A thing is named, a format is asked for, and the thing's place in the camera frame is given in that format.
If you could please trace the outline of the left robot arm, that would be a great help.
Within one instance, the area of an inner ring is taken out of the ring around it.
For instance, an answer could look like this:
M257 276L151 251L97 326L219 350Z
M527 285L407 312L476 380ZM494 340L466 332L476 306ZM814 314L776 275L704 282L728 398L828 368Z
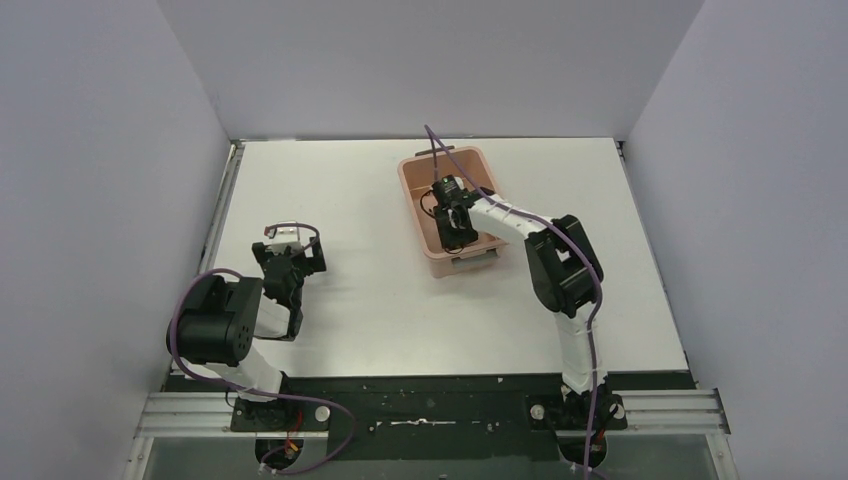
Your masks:
M191 286L177 311L166 348L180 361L215 373L211 380L257 403L256 415L271 429L292 423L296 403L284 395L286 375L273 367L253 341L293 341L303 322L307 277L327 270L317 235L303 244L296 236L251 245L261 275L228 281L216 269Z

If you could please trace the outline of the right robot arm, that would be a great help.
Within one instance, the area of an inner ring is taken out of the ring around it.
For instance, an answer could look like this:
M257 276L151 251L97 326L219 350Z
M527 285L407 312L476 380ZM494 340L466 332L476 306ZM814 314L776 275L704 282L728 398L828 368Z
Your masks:
M520 209L454 175L431 186L432 209L442 246L457 252L482 234L523 248L532 288L553 314L561 348L563 403L578 428L595 433L622 428L626 413L607 385L594 328L603 300L603 270L580 221L543 217Z

